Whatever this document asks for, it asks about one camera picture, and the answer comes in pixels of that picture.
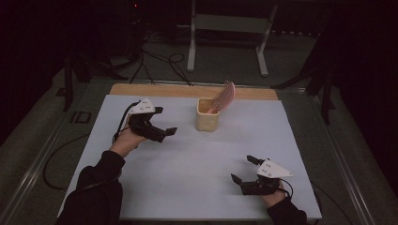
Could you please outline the white metal stand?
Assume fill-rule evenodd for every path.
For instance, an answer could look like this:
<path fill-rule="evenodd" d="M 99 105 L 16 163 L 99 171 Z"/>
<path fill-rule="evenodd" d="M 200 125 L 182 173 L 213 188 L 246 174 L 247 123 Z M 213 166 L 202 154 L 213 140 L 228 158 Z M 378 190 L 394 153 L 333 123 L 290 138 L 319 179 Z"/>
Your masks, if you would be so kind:
<path fill-rule="evenodd" d="M 226 31 L 261 34 L 262 42 L 255 48 L 257 62 L 262 77 L 268 76 L 268 67 L 264 51 L 268 42 L 271 28 L 278 9 L 277 4 L 272 4 L 266 18 L 249 18 L 237 16 L 211 15 L 196 12 L 196 0 L 191 0 L 191 39 L 188 52 L 187 70 L 194 71 L 196 55 L 196 31 Z"/>

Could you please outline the beige square cup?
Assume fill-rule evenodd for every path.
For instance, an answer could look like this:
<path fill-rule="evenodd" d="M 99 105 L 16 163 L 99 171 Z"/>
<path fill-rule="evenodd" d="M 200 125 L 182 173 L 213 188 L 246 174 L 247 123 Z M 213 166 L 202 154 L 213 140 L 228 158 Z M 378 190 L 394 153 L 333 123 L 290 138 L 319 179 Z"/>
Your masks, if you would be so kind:
<path fill-rule="evenodd" d="M 199 131 L 215 131 L 219 124 L 220 113 L 209 112 L 212 98 L 199 98 L 196 105 L 195 127 Z"/>

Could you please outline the pale blue table mat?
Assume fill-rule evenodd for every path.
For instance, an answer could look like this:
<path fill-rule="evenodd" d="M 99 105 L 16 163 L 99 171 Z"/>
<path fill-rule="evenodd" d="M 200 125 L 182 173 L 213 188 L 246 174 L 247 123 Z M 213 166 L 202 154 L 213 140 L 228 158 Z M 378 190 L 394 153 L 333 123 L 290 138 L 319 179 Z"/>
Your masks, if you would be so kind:
<path fill-rule="evenodd" d="M 294 175 L 287 177 L 295 206 L 320 218 L 308 174 L 283 104 L 279 100 L 236 99 L 222 112 L 215 131 L 196 129 L 194 97 L 153 97 L 163 112 L 154 126 L 177 128 L 163 142 L 143 142 L 126 158 L 123 220 L 262 220 L 258 196 L 245 196 L 231 174 L 244 181 L 257 168 L 246 156 L 268 158 Z"/>

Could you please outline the metal frame rail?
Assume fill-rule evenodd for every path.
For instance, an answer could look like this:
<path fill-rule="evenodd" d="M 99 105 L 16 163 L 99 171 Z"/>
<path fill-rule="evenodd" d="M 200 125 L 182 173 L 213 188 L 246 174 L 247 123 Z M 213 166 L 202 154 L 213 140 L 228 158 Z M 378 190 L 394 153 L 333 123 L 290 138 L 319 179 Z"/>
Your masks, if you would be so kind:
<path fill-rule="evenodd" d="M 60 88 L 54 84 L 0 146 L 0 225 L 9 225 L 20 211 L 87 85 L 73 86 L 67 110 L 64 99 L 55 94 Z"/>
<path fill-rule="evenodd" d="M 342 149 L 337 142 L 337 139 L 330 127 L 324 121 L 321 110 L 321 103 L 318 97 L 308 96 L 308 99 L 312 105 L 313 111 L 315 113 L 316 120 L 321 124 L 325 132 L 325 137 L 329 144 L 329 149 L 333 155 L 335 164 L 339 170 L 340 175 L 344 181 L 345 188 L 347 189 L 348 195 L 351 202 L 353 203 L 357 215 L 359 216 L 362 225 L 375 225 L 373 216 L 371 215 L 369 208 L 363 199 L 360 192 L 359 186 L 351 172 L 348 164 L 344 158 Z"/>

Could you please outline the pink hairbrush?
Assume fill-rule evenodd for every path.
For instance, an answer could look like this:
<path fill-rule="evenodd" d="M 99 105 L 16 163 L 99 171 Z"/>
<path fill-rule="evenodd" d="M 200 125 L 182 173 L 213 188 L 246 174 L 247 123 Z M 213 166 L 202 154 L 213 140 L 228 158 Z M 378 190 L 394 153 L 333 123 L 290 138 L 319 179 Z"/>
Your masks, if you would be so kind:
<path fill-rule="evenodd" d="M 220 112 L 227 108 L 235 98 L 236 88 L 233 82 L 226 81 L 220 94 L 210 104 L 207 113 Z"/>

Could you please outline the black tripod stand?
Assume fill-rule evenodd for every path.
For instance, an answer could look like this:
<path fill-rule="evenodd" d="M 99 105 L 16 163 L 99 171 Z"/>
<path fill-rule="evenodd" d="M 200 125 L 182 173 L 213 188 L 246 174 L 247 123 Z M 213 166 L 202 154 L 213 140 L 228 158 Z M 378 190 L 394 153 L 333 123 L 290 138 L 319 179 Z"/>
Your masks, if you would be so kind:
<path fill-rule="evenodd" d="M 314 97 L 322 92 L 321 116 L 327 125 L 330 124 L 329 109 L 333 76 L 333 64 L 330 61 L 332 53 L 327 50 L 330 44 L 329 32 L 327 30 L 322 31 L 299 74 L 285 82 L 271 86 L 271 89 L 283 90 L 309 78 L 310 81 L 305 87 L 305 93 L 307 96 Z"/>
<path fill-rule="evenodd" d="M 73 103 L 73 75 L 79 82 L 88 83 L 92 78 L 91 70 L 104 74 L 115 80 L 125 81 L 127 77 L 119 75 L 117 72 L 132 65 L 131 61 L 113 66 L 95 60 L 85 53 L 77 52 L 68 55 L 64 61 L 64 86 L 60 88 L 56 95 L 64 98 L 63 111 L 66 112 Z"/>

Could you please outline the person's left hand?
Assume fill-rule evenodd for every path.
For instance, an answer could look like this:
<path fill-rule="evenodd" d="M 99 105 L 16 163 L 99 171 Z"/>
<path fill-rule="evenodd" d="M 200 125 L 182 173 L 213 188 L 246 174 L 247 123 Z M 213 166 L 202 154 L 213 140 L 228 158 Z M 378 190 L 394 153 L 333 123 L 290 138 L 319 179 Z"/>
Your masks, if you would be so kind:
<path fill-rule="evenodd" d="M 128 125 L 118 133 L 117 139 L 110 147 L 110 151 L 125 158 L 132 150 L 145 141 L 145 137 L 139 136 L 131 131 Z"/>

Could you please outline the person's right hand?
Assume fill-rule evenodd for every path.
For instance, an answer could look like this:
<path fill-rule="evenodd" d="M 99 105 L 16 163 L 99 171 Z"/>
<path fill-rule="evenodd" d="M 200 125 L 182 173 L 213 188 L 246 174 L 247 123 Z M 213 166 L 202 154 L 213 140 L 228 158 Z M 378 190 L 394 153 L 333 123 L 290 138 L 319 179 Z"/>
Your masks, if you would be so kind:
<path fill-rule="evenodd" d="M 262 195 L 261 199 L 263 200 L 267 208 L 273 207 L 278 203 L 286 202 L 289 200 L 289 198 L 287 197 L 287 192 L 284 189 L 282 183 L 279 184 L 279 187 L 274 193 L 269 195 Z"/>

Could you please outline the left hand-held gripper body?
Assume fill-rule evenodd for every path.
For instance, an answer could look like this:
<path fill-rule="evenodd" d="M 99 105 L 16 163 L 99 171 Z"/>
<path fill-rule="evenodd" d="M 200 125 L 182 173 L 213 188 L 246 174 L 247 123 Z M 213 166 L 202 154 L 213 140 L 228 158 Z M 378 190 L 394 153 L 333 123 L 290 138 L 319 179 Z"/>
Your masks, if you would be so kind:
<path fill-rule="evenodd" d="M 165 130 L 155 127 L 150 120 L 155 111 L 155 106 L 149 98 L 144 98 L 138 102 L 134 102 L 128 108 L 129 128 L 139 136 L 143 136 L 153 142 L 161 143 L 165 136 Z"/>

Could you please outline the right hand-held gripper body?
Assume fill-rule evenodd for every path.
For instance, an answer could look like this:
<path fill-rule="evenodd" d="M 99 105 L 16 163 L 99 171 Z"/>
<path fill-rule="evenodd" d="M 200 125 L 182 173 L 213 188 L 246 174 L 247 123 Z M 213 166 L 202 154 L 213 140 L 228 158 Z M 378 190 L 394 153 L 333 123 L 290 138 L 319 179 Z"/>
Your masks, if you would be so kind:
<path fill-rule="evenodd" d="M 285 177 L 292 177 L 294 174 L 284 167 L 264 159 L 264 163 L 259 166 L 256 174 L 257 180 L 253 182 L 243 182 L 241 188 L 243 195 L 269 195 L 274 193 L 279 187 L 280 182 Z"/>

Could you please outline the wooden table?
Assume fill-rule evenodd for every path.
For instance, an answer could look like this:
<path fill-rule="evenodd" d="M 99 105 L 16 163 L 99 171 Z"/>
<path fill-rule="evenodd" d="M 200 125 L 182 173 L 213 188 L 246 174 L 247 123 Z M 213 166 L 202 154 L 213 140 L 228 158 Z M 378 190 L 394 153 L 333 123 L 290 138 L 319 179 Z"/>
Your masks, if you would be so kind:
<path fill-rule="evenodd" d="M 214 98 L 222 91 L 220 86 L 186 86 L 170 84 L 131 84 L 117 83 L 111 88 L 111 95 L 175 97 L 175 98 Z M 278 100 L 274 90 L 261 88 L 236 88 L 236 99 Z"/>

